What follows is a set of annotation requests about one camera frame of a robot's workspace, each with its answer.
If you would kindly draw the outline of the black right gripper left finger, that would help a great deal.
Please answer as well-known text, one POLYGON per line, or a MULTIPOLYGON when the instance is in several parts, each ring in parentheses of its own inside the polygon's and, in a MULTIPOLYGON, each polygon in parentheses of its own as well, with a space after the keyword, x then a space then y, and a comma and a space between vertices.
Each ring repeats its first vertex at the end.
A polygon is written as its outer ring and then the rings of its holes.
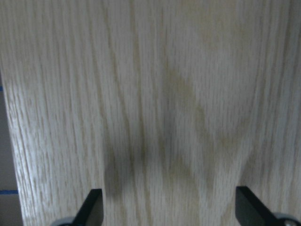
POLYGON ((104 220, 102 189, 91 189, 72 226, 101 226, 104 220))

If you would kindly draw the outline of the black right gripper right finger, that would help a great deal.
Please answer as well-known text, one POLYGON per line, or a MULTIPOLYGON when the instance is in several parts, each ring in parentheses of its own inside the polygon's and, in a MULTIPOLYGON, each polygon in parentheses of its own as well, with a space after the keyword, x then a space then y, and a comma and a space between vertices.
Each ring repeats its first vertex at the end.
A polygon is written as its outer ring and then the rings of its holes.
POLYGON ((235 216, 241 226, 285 226, 247 186, 237 186, 235 216))

